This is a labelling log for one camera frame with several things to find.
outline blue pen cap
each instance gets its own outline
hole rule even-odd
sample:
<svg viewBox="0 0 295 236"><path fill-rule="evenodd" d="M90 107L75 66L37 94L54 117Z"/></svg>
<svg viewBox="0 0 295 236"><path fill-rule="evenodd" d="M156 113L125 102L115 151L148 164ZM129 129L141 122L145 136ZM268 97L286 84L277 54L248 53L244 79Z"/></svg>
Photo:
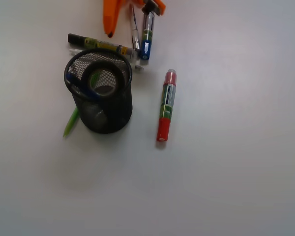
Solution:
<svg viewBox="0 0 295 236"><path fill-rule="evenodd" d="M149 59L149 55L151 52L151 46L152 46L152 42L149 40L143 40L142 41L142 49L141 49L141 59L142 60L148 60Z"/></svg>

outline green pen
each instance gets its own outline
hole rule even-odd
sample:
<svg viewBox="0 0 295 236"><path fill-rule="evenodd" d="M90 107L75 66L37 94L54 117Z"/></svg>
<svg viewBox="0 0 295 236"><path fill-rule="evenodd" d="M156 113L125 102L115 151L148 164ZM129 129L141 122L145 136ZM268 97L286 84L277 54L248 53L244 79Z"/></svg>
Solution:
<svg viewBox="0 0 295 236"><path fill-rule="evenodd" d="M95 73L92 76L91 81L90 81L90 84L91 84L92 87L95 85L95 82L97 82L99 76L100 76L100 73ZM74 124L76 123L76 121L78 120L79 117L80 117L79 110L76 107L74 109L69 121L68 121L68 124L66 125L66 127L64 129L64 133L63 133L64 138L70 133L70 131L72 130Z"/></svg>
<svg viewBox="0 0 295 236"><path fill-rule="evenodd" d="M78 110L78 108L76 107L76 108L74 109L74 111L73 111L71 117L70 117L70 120L68 121L67 126L66 126L65 129L64 129L63 137L66 137L66 136L70 133L72 127L74 126L75 122L77 121L77 119L78 119L79 117L80 117L80 116L79 116L79 110Z"/></svg>

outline pencil holder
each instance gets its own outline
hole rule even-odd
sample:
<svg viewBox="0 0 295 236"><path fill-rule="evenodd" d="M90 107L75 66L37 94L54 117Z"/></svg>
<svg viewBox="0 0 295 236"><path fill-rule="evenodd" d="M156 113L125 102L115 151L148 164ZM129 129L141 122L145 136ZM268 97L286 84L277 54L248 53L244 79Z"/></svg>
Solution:
<svg viewBox="0 0 295 236"><path fill-rule="evenodd" d="M131 80L127 59L100 48L75 55L64 72L82 122L97 133L116 132L130 120Z"/></svg>

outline red marker cap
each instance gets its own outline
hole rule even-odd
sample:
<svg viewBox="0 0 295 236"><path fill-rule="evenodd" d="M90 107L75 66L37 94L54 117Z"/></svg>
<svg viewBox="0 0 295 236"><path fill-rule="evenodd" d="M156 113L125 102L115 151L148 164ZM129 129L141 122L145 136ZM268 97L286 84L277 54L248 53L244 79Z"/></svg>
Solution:
<svg viewBox="0 0 295 236"><path fill-rule="evenodd" d="M173 84L176 86L177 74L175 70L168 70L165 76L164 84Z"/></svg>
<svg viewBox="0 0 295 236"><path fill-rule="evenodd" d="M168 118L159 119L157 141L163 142L168 140L168 132L171 121Z"/></svg>

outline white surface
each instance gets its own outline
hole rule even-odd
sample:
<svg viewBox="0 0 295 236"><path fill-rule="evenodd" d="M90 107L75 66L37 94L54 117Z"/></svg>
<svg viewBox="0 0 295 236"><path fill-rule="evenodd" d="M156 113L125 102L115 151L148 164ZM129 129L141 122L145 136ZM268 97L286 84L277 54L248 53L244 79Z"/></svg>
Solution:
<svg viewBox="0 0 295 236"><path fill-rule="evenodd" d="M0 236L295 236L295 0L166 0L130 123L63 140L67 34L131 46L102 2L0 0Z"/></svg>

